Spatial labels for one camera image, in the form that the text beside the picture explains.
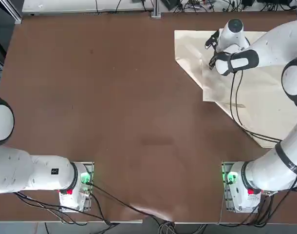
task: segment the white robotic arm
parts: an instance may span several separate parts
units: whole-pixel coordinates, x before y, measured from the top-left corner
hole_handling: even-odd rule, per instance
[[[209,66],[227,76],[240,70],[269,65],[285,65],[281,83],[297,106],[297,21],[280,25],[247,46],[243,24],[233,19],[206,42],[215,54]],[[297,124],[289,135],[264,156],[249,162],[235,162],[226,181],[236,212],[253,211],[261,191],[290,189],[297,177]]]
[[[14,130],[14,114],[0,98],[0,145]],[[59,190],[61,205],[83,210],[91,182],[86,167],[60,156],[36,156],[0,146],[0,194],[22,190]]]

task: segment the robot end effector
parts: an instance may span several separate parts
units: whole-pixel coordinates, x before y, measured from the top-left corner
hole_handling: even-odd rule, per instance
[[[205,48],[210,46],[214,55],[209,68],[216,67],[223,76],[255,67],[286,64],[281,84],[288,98],[297,106],[297,21],[270,30],[250,45],[244,36],[242,21],[232,19],[221,33],[218,30],[206,42]]]

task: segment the table surface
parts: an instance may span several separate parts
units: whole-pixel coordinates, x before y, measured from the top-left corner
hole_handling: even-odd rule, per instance
[[[265,149],[215,103],[202,101],[202,90],[174,59],[174,30],[216,30],[232,18],[242,19],[245,30],[268,31],[296,17],[238,12],[24,18],[15,26],[0,83],[0,97],[16,118],[7,145],[94,161],[96,184],[164,219],[218,222],[221,162],[258,158]],[[28,194],[58,204],[56,192]],[[143,218],[95,194],[108,219]],[[97,214],[94,203],[91,212]],[[221,221],[243,218],[224,208]],[[0,221],[14,220],[56,217],[13,194],[0,195]],[[271,222],[297,223],[297,193]]]

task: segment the floor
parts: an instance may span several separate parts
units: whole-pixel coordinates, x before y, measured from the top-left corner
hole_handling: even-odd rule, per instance
[[[49,234],[97,234],[106,228],[102,223],[89,223],[79,227],[61,223],[47,223]],[[197,224],[176,225],[178,234],[192,234],[197,230]],[[119,224],[106,234],[157,234],[158,226],[150,218],[143,224]],[[209,224],[204,234],[286,234],[297,233],[297,225],[267,225],[258,229],[254,227],[227,228],[215,224]],[[44,223],[0,223],[0,234],[47,234]]]
[[[23,0],[12,0],[15,7],[20,10],[23,6]],[[11,35],[14,28],[13,19],[0,10],[0,42],[5,49],[8,48]],[[47,223],[50,234],[96,234],[98,231],[106,228],[102,223],[89,223],[87,226],[79,227],[62,223]],[[197,230],[197,224],[176,225],[176,231],[179,234],[193,233]],[[157,233],[158,226],[151,218],[143,221],[143,224],[120,224],[106,232],[106,234],[151,234]],[[285,234],[297,233],[297,225],[267,225],[262,229],[254,227],[236,227],[228,228],[215,224],[210,224],[204,231],[205,234]],[[0,222],[0,234],[46,234],[44,223],[33,222]]]

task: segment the beige paper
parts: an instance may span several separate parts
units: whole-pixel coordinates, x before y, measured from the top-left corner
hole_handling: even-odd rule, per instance
[[[203,89],[203,100],[216,102],[229,116],[230,91],[233,74],[221,76],[208,63],[213,48],[204,44],[214,31],[176,30],[174,33],[175,59],[190,77]],[[245,32],[253,43],[265,32]],[[238,92],[238,111],[246,129],[269,137],[284,139],[297,123],[297,107],[284,93],[281,72],[284,66],[271,66],[245,70]],[[236,74],[233,89],[233,114],[236,116],[235,91],[241,73]],[[262,147],[275,144],[254,138]]]

